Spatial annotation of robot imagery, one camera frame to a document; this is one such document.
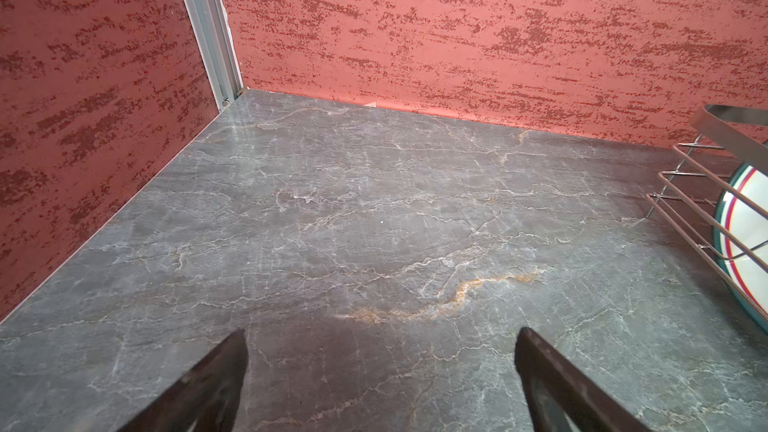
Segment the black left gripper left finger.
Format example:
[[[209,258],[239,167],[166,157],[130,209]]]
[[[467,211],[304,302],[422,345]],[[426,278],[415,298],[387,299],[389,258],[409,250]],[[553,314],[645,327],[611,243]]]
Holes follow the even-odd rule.
[[[231,431],[249,362],[237,329],[125,423],[122,431]]]

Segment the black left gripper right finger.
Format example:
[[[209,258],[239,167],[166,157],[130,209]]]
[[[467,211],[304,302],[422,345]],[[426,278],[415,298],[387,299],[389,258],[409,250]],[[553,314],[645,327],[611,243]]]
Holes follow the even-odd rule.
[[[514,363],[535,431],[646,431],[648,427],[530,327]]]

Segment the white plate green red rim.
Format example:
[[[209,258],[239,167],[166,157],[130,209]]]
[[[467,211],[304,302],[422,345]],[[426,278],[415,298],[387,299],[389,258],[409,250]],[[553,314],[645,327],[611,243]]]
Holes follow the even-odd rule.
[[[719,228],[712,228],[712,245],[719,253],[715,261],[729,276],[729,288],[736,301],[758,327],[766,330],[767,320],[753,305],[767,310],[767,271],[730,238],[735,237],[766,261],[767,219],[727,190],[719,196],[714,219],[728,231],[723,234]]]

